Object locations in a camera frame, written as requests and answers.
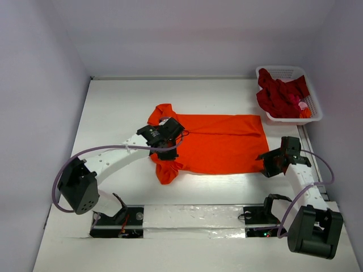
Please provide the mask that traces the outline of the orange t-shirt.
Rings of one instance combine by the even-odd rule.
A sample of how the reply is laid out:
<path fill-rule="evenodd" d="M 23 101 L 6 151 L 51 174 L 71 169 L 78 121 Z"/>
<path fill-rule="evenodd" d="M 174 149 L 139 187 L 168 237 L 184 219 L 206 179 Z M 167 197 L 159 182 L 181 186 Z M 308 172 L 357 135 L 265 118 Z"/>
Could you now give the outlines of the orange t-shirt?
<path fill-rule="evenodd" d="M 173 117 L 189 132 L 177 148 L 174 161 L 151 156 L 162 185 L 170 184 L 180 171 L 230 175 L 263 170 L 257 157 L 269 147 L 260 116 L 177 114 L 171 104 L 159 104 L 147 123 L 156 125 L 162 117 Z"/>

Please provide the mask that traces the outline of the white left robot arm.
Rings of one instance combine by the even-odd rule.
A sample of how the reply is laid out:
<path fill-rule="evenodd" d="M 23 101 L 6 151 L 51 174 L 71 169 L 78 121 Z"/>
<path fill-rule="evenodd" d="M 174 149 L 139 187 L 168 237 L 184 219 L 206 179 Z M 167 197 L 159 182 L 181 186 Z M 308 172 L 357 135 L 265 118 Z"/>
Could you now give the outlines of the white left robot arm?
<path fill-rule="evenodd" d="M 175 160 L 184 131 L 176 119 L 165 117 L 156 126 L 138 129 L 122 144 L 83 150 L 62 166 L 52 190 L 65 198 L 70 206 L 68 213 L 82 215 L 92 211 L 112 224 L 122 224 L 128 213 L 126 204 L 116 193 L 99 189 L 99 185 L 132 162 L 153 154 L 160 160 Z"/>

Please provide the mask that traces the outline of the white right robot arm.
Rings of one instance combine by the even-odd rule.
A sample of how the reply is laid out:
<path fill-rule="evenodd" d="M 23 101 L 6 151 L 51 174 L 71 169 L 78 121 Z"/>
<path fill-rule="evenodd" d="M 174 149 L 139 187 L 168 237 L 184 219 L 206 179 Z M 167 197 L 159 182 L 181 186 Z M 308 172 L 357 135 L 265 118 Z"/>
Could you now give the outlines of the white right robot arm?
<path fill-rule="evenodd" d="M 331 260 L 335 257 L 343 216 L 328 207 L 314 180 L 311 163 L 303 156 L 300 140 L 282 137 L 281 146 L 257 157 L 263 162 L 263 175 L 283 174 L 295 197 L 270 194 L 261 208 L 267 222 L 277 220 L 277 236 L 287 238 L 291 252 Z"/>

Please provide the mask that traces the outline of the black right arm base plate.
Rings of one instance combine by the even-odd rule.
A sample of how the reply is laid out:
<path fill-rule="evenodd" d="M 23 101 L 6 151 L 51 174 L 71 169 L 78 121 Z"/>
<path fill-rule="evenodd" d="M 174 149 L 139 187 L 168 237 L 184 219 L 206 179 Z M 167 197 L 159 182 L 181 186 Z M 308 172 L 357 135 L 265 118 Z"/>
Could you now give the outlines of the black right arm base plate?
<path fill-rule="evenodd" d="M 274 200 L 291 202 L 289 197 L 269 194 L 260 206 L 245 206 L 238 219 L 246 226 L 247 237 L 277 237 L 280 221 L 272 214 Z"/>

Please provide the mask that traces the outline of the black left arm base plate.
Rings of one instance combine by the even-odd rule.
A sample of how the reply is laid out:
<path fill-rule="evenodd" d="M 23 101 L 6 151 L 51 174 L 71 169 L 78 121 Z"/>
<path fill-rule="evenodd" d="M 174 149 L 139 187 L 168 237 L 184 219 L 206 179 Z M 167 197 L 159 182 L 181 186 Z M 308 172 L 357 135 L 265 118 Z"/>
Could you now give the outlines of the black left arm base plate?
<path fill-rule="evenodd" d="M 113 217 L 97 213 L 93 220 L 89 235 L 93 238 L 143 238 L 144 206 L 127 206 L 115 193 L 121 209 Z"/>

